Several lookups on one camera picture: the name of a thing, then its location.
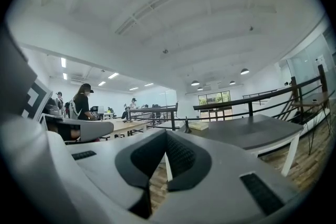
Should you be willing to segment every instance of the bag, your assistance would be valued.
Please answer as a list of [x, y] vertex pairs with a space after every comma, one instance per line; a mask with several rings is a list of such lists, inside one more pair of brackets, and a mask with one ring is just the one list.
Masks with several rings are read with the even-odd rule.
[[82, 109], [79, 111], [79, 113], [77, 113], [76, 104], [75, 104], [74, 100], [71, 99], [71, 101], [69, 102], [70, 118], [72, 120], [77, 120], [81, 111], [82, 111]]

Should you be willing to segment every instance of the long dark hair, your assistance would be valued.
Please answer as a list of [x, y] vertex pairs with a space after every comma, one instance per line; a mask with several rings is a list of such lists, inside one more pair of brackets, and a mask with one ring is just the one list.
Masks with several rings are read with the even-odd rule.
[[85, 89], [86, 89], [86, 87], [84, 87], [84, 85], [81, 85], [80, 87], [79, 87], [79, 90], [78, 90], [78, 92], [75, 94], [75, 96], [73, 97], [73, 100], [75, 100], [77, 97], [78, 97], [78, 95], [80, 95], [81, 93], [84, 93], [85, 92]]

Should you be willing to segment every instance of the window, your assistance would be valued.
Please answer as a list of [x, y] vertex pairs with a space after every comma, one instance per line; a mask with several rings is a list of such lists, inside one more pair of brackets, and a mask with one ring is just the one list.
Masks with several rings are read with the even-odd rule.
[[[199, 95], [198, 101], [200, 105], [229, 102], [231, 101], [230, 91]], [[223, 113], [225, 116], [230, 116], [233, 114], [232, 109], [202, 110], [201, 111], [201, 121], [210, 121], [210, 120], [202, 120], [202, 118], [212, 118], [216, 116], [223, 116]], [[223, 118], [211, 119], [211, 121], [222, 121], [222, 120]], [[227, 117], [225, 118], [225, 120], [232, 120], [232, 117]]]

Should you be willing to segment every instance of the wooden floor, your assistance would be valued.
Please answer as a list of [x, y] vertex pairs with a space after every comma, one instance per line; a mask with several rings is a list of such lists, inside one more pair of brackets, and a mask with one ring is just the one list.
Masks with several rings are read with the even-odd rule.
[[[331, 122], [336, 120], [336, 102], [331, 103]], [[336, 130], [329, 135], [327, 122], [324, 120], [318, 125], [314, 134], [314, 143], [311, 155], [308, 155], [308, 134], [300, 138], [294, 162], [288, 173], [290, 178], [300, 191], [309, 190], [319, 179], [329, 153], [333, 149]], [[273, 153], [259, 157], [264, 162], [281, 172], [285, 163], [289, 145]], [[160, 164], [150, 180], [150, 192], [153, 212], [163, 202], [167, 193], [167, 173], [165, 164]]]

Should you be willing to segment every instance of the black rectangular slot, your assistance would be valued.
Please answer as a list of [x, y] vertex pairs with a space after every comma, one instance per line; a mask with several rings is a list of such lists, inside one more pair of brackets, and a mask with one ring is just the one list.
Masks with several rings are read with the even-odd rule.
[[283, 206], [283, 202], [270, 190], [266, 184], [254, 173], [241, 176], [240, 180], [244, 183], [253, 199], [268, 216]]
[[85, 152], [72, 154], [72, 157], [75, 159], [75, 161], [77, 161], [79, 159], [85, 159], [85, 158], [88, 158], [94, 155], [96, 155], [96, 153], [93, 151], [85, 151]]

